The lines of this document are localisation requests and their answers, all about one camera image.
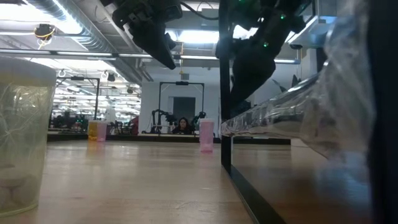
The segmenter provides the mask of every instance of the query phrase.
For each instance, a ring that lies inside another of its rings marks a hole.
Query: security camera
[[[134,91],[133,91],[134,89],[131,87],[131,86],[129,86],[128,88],[127,88],[127,93],[128,94],[132,94]]]

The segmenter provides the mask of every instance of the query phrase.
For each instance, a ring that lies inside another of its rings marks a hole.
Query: woman
[[[178,126],[173,130],[173,134],[192,134],[194,129],[189,125],[187,118],[181,118]]]

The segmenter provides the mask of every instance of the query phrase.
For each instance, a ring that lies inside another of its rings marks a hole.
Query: ceiling duct
[[[90,52],[117,52],[116,48],[109,43],[72,0],[27,0],[27,2],[41,12],[51,15],[59,22],[78,24],[82,28],[82,31],[76,35],[74,40]],[[128,65],[120,58],[108,61],[107,63],[119,70],[127,81],[141,84],[142,76],[137,68]]]

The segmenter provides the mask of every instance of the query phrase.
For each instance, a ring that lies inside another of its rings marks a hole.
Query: plastic wrap
[[[364,1],[352,3],[349,16],[337,18],[328,33],[328,65],[224,122],[222,135],[300,138],[326,157],[368,148],[376,113],[366,51],[368,12]]]
[[[13,58],[0,57],[0,66],[2,217],[37,205],[56,74],[42,65]]]

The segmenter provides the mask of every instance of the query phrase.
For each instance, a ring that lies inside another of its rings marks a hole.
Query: translucent plastic container
[[[200,120],[200,151],[201,152],[213,152],[213,130],[214,121],[212,119],[201,119]]]
[[[107,121],[89,121],[88,122],[88,140],[103,142],[106,140]]]
[[[0,217],[38,204],[56,71],[0,57]]]

